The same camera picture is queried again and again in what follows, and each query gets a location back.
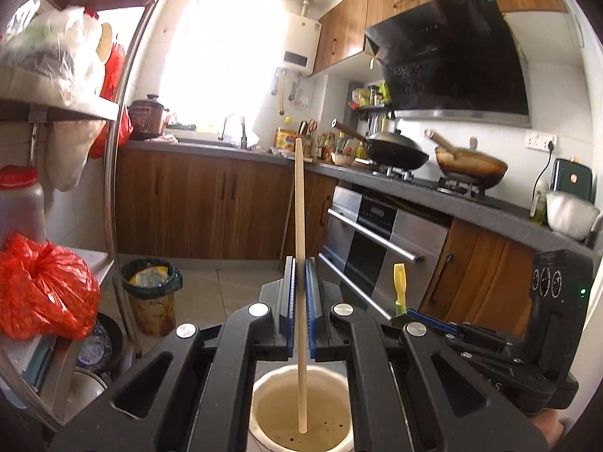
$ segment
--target water heater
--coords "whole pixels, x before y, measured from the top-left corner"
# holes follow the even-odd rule
[[[295,14],[289,14],[288,19],[280,67],[311,75],[322,24]]]

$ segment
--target white bucket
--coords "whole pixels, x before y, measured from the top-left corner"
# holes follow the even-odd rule
[[[308,432],[299,433],[297,365],[267,373],[253,386],[249,431],[262,452],[354,450],[347,379],[308,366]]]

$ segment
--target round metal bolt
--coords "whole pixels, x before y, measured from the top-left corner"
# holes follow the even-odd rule
[[[192,323],[184,323],[176,328],[176,335],[180,338],[189,338],[197,332],[197,327]]]
[[[414,321],[406,325],[406,331],[413,336],[423,336],[427,333],[427,328],[425,328],[423,323]]]
[[[249,306],[248,311],[251,316],[259,318],[260,316],[267,315],[268,311],[270,311],[270,308],[263,302],[256,302]]]
[[[336,315],[339,315],[339,316],[349,316],[350,314],[352,314],[354,312],[354,308],[352,306],[350,306],[349,304],[340,302],[339,304],[336,304],[333,307],[333,311],[335,312]]]

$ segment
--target black pan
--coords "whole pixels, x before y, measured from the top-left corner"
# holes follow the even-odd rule
[[[363,137],[337,120],[331,123],[331,127],[363,141],[367,156],[375,163],[401,170],[416,170],[429,160],[429,155],[425,154],[415,141],[401,135],[400,131],[376,132],[369,137]]]

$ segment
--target brown wok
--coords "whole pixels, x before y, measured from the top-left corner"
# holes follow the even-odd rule
[[[450,179],[490,188],[498,185],[507,172],[504,161],[475,149],[453,146],[433,129],[426,129],[425,137],[439,145],[435,158],[439,169]]]
[[[396,132],[377,132],[364,137],[357,131],[334,120],[331,127],[364,142],[367,156],[375,163],[384,166],[393,166],[402,170],[416,170],[423,166],[429,155],[425,154],[415,141]]]

